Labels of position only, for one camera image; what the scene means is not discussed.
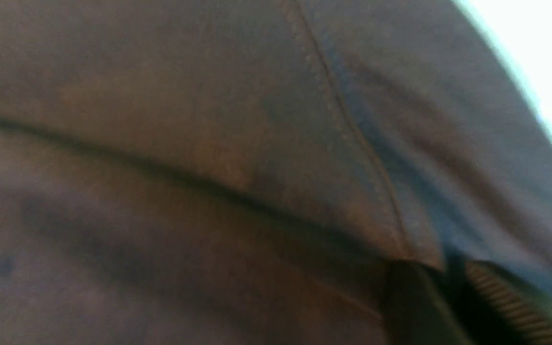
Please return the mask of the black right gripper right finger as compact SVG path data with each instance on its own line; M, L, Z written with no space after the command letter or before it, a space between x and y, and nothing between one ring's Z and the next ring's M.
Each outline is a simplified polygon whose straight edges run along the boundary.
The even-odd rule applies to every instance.
M552 296L486 261L466 262L472 290L526 345L552 345Z

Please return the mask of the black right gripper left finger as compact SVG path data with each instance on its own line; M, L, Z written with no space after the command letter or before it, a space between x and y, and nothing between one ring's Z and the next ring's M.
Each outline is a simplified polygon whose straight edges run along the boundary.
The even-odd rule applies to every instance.
M420 264L388 265L382 316L391 345L473 343L431 273Z

